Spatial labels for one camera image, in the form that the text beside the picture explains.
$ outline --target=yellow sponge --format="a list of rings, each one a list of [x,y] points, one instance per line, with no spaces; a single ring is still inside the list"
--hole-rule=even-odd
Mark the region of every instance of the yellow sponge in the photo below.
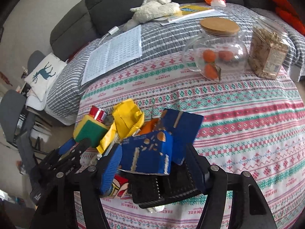
[[[80,142],[84,138],[90,138],[91,147],[97,147],[107,132],[107,126],[87,114],[74,129],[73,138],[76,142]]]

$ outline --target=gray chair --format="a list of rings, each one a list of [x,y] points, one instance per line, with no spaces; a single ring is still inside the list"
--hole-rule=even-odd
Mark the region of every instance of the gray chair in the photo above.
[[[15,131],[25,102],[26,97],[15,90],[8,90],[1,100],[0,124],[8,143],[14,143]]]
[[[18,148],[25,170],[30,173],[37,163],[30,141],[31,130],[35,124],[35,114],[26,111],[25,102],[25,96],[15,90],[8,90],[0,103],[0,124],[6,141]],[[21,115],[23,123],[20,132],[16,134]]]
[[[30,74],[44,58],[41,51],[34,51],[27,62],[27,73]]]

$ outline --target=paper sheet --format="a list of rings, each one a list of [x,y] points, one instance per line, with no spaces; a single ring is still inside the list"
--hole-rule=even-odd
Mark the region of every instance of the paper sheet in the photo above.
[[[226,15],[226,14],[213,9],[213,10],[206,10],[206,11],[204,11],[204,13],[195,13],[195,14],[191,14],[188,16],[183,16],[181,18],[172,20],[170,22],[160,22],[160,24],[162,26],[166,26],[166,25],[169,25],[172,23],[179,23],[179,22],[187,21],[187,20],[191,20],[191,19],[206,18],[206,17],[213,17],[213,16],[224,16],[224,15]]]
[[[81,85],[141,56],[141,26],[137,26],[114,37],[91,52]]]

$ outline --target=wall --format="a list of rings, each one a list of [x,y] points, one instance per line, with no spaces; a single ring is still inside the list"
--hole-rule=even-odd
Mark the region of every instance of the wall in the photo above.
[[[20,0],[6,22],[0,43],[0,71],[15,89],[23,85],[22,66],[40,50],[51,52],[50,33],[60,19],[81,0]]]

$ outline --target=bamboo lid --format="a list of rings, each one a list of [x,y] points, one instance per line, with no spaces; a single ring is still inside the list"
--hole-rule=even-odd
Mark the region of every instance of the bamboo lid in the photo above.
[[[202,28],[208,33],[219,36],[231,36],[239,32],[240,27],[234,21],[219,18],[209,17],[200,21]]]

